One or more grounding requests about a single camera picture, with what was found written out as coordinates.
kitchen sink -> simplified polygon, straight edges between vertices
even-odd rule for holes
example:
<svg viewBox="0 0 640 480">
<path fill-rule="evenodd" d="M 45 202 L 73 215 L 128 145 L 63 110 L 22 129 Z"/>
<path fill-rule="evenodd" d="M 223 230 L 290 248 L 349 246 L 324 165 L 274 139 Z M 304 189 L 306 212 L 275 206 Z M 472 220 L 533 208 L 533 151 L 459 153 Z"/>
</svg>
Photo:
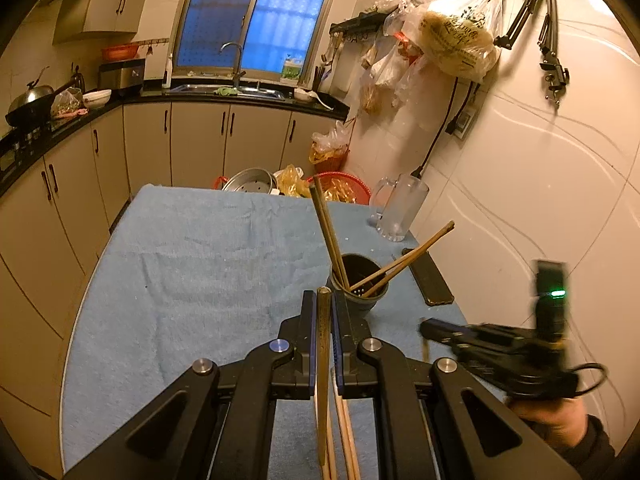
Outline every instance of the kitchen sink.
<svg viewBox="0 0 640 480">
<path fill-rule="evenodd" d="M 220 88 L 233 88 L 231 85 L 209 85 L 209 84 L 186 84 L 180 85 L 172 90 L 171 93 L 177 94 L 199 94 L 213 95 Z M 251 88 L 249 86 L 241 86 L 238 88 L 237 96 L 229 97 L 253 97 L 259 99 L 273 99 L 276 101 L 284 101 L 284 94 L 278 90 L 270 90 L 267 88 Z"/>
</svg>

window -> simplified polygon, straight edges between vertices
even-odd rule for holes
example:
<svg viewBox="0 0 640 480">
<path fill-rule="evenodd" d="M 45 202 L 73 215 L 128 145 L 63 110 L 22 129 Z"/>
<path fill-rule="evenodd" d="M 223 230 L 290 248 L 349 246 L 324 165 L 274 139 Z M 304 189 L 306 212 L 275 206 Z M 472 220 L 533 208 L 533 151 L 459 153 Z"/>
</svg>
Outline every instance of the window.
<svg viewBox="0 0 640 480">
<path fill-rule="evenodd" d="M 234 65 L 244 45 L 242 68 L 249 76 L 278 78 L 288 56 L 306 59 L 328 0 L 187 0 L 178 30 L 176 71 L 212 72 Z"/>
</svg>

blue tablecloth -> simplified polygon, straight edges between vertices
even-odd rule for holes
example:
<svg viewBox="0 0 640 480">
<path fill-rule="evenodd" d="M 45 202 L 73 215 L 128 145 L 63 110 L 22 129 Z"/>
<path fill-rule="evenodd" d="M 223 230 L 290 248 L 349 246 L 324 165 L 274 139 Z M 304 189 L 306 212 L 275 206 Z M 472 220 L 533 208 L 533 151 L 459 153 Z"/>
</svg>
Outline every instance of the blue tablecloth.
<svg viewBox="0 0 640 480">
<path fill-rule="evenodd" d="M 367 225 L 365 206 L 329 209 L 343 253 L 385 265 L 416 245 L 411 236 L 402 243 L 380 237 Z M 302 292 L 325 284 L 328 269 L 311 200 L 143 187 L 98 263 L 71 342 L 62 397 L 65 469 L 194 359 L 226 364 L 274 338 L 280 321 L 300 312 Z M 376 337 L 419 359 L 421 317 L 464 323 L 455 304 L 427 307 L 405 271 L 367 320 Z M 430 351 L 432 359 L 448 355 L 437 344 Z M 362 478 L 377 478 L 372 402 L 350 400 L 350 412 Z M 270 478 L 319 478 L 312 401 L 278 403 Z"/>
</svg>

window frame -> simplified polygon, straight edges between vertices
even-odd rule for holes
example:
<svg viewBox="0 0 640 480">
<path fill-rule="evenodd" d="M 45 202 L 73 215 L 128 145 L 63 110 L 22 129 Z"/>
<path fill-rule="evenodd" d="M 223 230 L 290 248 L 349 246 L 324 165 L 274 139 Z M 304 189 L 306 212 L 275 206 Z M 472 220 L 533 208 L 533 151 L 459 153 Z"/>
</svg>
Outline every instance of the window frame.
<svg viewBox="0 0 640 480">
<path fill-rule="evenodd" d="M 318 14 L 318 19 L 316 20 L 316 26 L 314 27 L 314 32 L 311 36 L 311 41 L 309 43 L 309 48 L 306 51 L 305 62 L 302 67 L 302 72 L 300 74 L 300 78 L 298 82 L 305 81 L 309 74 L 312 63 L 314 62 L 316 55 L 318 54 L 318 46 L 320 43 L 320 38 L 322 31 L 326 25 L 326 19 L 329 14 L 329 9 L 331 7 L 333 0 L 323 0 L 322 6 L 320 8 L 320 13 Z M 242 29 L 240 32 L 240 38 L 238 43 L 242 45 L 244 48 L 244 42 L 246 41 L 246 35 L 249 31 L 249 24 L 251 23 L 251 18 L 254 14 L 255 4 L 257 0 L 250 0 L 249 6 L 247 8 L 246 15 L 244 17 L 244 22 L 242 22 Z M 174 38 L 174 44 L 171 49 L 171 52 L 174 54 L 174 76 L 177 77 L 187 77 L 189 72 L 193 72 L 194 75 L 191 77 L 194 78 L 212 78 L 212 77 L 230 77 L 233 72 L 233 67 L 226 66 L 178 66 L 178 52 L 180 51 L 180 42 L 182 41 L 182 32 L 184 28 L 184 21 L 187 17 L 187 10 L 189 9 L 189 4 L 191 0 L 181 0 L 181 10 L 180 10 L 180 18 L 175 23 L 175 33 L 172 35 Z M 239 52 L 236 52 L 236 56 L 234 58 L 234 64 L 238 62 Z M 246 70 L 246 75 L 244 78 L 247 79 L 259 79 L 265 81 L 279 81 L 280 74 L 277 72 L 267 72 L 265 70 Z"/>
</svg>

black countertop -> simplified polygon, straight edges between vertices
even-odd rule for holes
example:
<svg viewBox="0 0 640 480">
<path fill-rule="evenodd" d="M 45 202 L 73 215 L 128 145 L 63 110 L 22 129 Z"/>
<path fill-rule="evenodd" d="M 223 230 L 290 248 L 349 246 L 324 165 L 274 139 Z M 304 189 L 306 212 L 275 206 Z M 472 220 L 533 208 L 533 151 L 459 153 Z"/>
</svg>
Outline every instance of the black countertop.
<svg viewBox="0 0 640 480">
<path fill-rule="evenodd" d="M 221 80 L 197 80 L 198 84 L 228 84 L 228 81 Z M 174 80 L 172 87 L 175 88 L 184 83 L 194 83 L 193 79 Z M 255 83 L 248 83 L 247 86 L 255 86 Z M 91 110 L 89 113 L 76 117 L 74 119 L 52 121 L 50 124 L 50 132 L 40 134 L 40 137 L 34 140 L 30 145 L 24 146 L 15 157 L 14 143 L 17 140 L 15 132 L 8 133 L 4 138 L 0 139 L 0 196 L 20 178 L 33 164 L 35 164 L 45 153 L 55 147 L 62 140 L 78 131 L 80 128 L 95 121 L 101 115 L 117 108 L 123 104 L 149 103 L 149 102 L 212 102 L 212 103 L 228 103 L 236 105 L 259 106 L 265 108 L 278 108 L 280 110 L 290 110 L 292 112 L 300 112 L 303 114 L 318 115 L 328 117 L 340 121 L 345 121 L 349 114 L 349 107 L 329 94 L 320 93 L 320 98 L 327 105 L 334 108 L 328 110 L 315 100 L 311 103 L 304 103 L 293 98 L 293 88 L 284 87 L 277 84 L 261 83 L 262 88 L 276 89 L 285 95 L 284 101 L 268 100 L 261 98 L 245 98 L 238 96 L 213 96 L 213 95 L 196 95 L 182 94 L 179 92 L 171 92 L 162 90 L 159 82 L 149 82 L 140 92 L 140 95 L 121 98 L 117 95 L 111 97 L 111 101 L 97 110 Z"/>
</svg>

